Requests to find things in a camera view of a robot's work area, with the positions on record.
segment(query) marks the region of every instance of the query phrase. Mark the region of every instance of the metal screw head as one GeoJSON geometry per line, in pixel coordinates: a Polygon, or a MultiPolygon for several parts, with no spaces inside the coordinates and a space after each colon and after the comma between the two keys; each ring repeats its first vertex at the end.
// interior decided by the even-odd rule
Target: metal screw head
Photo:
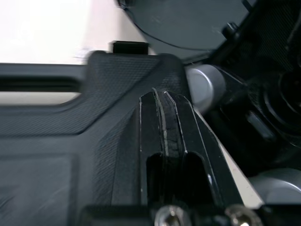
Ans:
{"type": "Polygon", "coordinates": [[[155,226],[191,226],[191,221],[182,208],[169,205],[157,211],[155,226]]]}
{"type": "Polygon", "coordinates": [[[225,210],[232,226],[263,226],[257,214],[242,205],[232,205],[225,210]]]}

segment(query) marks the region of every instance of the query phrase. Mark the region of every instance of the black mechanical part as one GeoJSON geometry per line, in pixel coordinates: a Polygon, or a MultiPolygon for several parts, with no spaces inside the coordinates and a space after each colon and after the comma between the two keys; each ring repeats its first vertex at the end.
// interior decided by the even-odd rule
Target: black mechanical part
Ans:
{"type": "Polygon", "coordinates": [[[115,41],[112,43],[113,53],[148,55],[149,44],[137,41],[115,41]]]}
{"type": "MultiPolygon", "coordinates": [[[[7,77],[9,67],[13,66],[4,65],[7,77]]],[[[15,70],[14,77],[20,73],[26,79],[30,70],[39,77],[44,67],[16,65],[29,71],[15,70]]],[[[134,205],[140,188],[130,179],[139,172],[139,161],[124,158],[119,164],[117,158],[139,150],[126,143],[119,146],[139,97],[155,87],[190,98],[181,61],[171,55],[97,51],[87,65],[70,66],[77,69],[71,71],[75,74],[68,74],[68,67],[59,66],[62,76],[84,72],[81,95],[75,100],[55,106],[0,106],[1,225],[72,226],[87,205],[111,205],[116,200],[134,205]],[[119,176],[121,166],[127,168],[119,176]],[[115,199],[119,190],[122,198],[115,199]]],[[[60,74],[51,70],[57,66],[47,68],[49,77],[60,74]]]]}
{"type": "Polygon", "coordinates": [[[246,176],[301,169],[300,9],[297,0],[257,1],[238,28],[240,38],[207,61],[244,80],[245,88],[226,92],[205,119],[246,176]]]}
{"type": "Polygon", "coordinates": [[[222,34],[226,39],[238,39],[238,26],[234,23],[227,23],[227,25],[222,29],[222,34]]]}

